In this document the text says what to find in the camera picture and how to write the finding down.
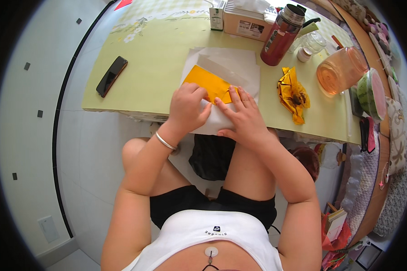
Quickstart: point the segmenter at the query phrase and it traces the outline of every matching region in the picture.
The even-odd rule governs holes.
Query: hand
[[[205,124],[206,119],[211,113],[211,103],[208,103],[203,111],[200,111],[201,100],[208,96],[206,89],[199,87],[195,83],[184,83],[177,89],[170,102],[169,118],[165,124],[164,129],[160,127],[163,133],[167,133],[165,127],[169,127],[169,134],[163,138],[161,131],[160,136],[170,144],[176,144],[187,133],[194,131]]]
[[[233,86],[229,87],[229,95],[237,112],[232,111],[219,98],[215,98],[217,107],[231,120],[235,132],[229,129],[220,130],[217,135],[232,138],[251,150],[256,150],[268,143],[274,136],[268,132],[258,105],[249,93],[238,87],[238,94]]]

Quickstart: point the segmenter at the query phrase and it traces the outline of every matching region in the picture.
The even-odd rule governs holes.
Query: table
[[[276,1],[277,6],[286,3],[294,2]],[[200,0],[134,0],[98,55],[81,107],[88,111],[117,111],[140,119],[163,121],[169,113],[171,96],[179,87],[188,50],[195,46],[231,47],[256,52],[256,63],[261,66],[259,108],[268,127],[331,141],[361,143],[358,117],[353,116],[352,136],[347,136],[344,96],[328,98],[318,88],[315,71],[327,57],[324,51],[306,63],[300,62],[295,54],[287,53],[278,66],[268,66],[260,59],[263,42],[211,31],[208,7],[208,3]],[[306,12],[310,18],[316,14],[310,9]],[[326,25],[334,24],[320,17]],[[344,44],[352,44],[348,35],[338,38]],[[106,97],[101,98],[95,89],[117,56],[128,60],[128,66]],[[311,108],[304,111],[304,125],[292,122],[292,115],[281,105],[277,95],[282,67],[288,66],[296,67],[298,80],[310,97]]]

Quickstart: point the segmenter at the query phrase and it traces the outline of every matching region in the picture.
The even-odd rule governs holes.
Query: thermos
[[[299,7],[287,4],[280,10],[262,48],[262,61],[270,66],[278,65],[293,44],[304,22],[305,13]]]

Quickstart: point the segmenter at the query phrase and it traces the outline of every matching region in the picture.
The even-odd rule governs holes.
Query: watermelon
[[[357,98],[363,110],[377,121],[385,118],[387,107],[385,90],[379,73],[371,68],[357,82]]]

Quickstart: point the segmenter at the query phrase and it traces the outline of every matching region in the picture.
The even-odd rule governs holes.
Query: black shorts
[[[161,229],[173,214],[184,210],[235,211],[253,215],[268,231],[276,219],[274,197],[265,201],[245,198],[229,190],[220,189],[217,199],[209,200],[193,185],[180,187],[162,195],[150,197],[151,219]]]

